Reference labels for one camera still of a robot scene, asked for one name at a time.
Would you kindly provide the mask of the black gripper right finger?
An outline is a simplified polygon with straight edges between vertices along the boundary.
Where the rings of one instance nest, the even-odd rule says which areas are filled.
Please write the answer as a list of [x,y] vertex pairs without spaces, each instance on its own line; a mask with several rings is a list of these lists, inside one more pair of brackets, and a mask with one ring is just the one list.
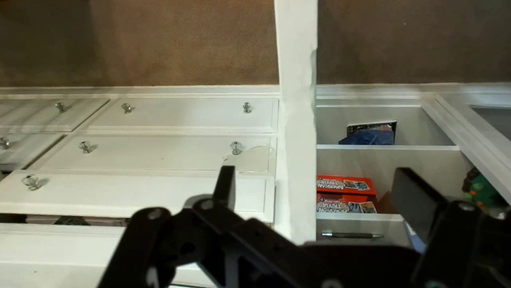
[[412,168],[395,171],[391,202],[415,234],[428,242],[438,214],[449,200]]

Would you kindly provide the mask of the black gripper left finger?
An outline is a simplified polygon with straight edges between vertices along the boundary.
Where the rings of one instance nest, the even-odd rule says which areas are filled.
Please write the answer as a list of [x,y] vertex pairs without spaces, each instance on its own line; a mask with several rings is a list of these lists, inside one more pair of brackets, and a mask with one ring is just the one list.
[[233,208],[236,194],[236,174],[233,166],[222,166],[212,192],[216,203]]

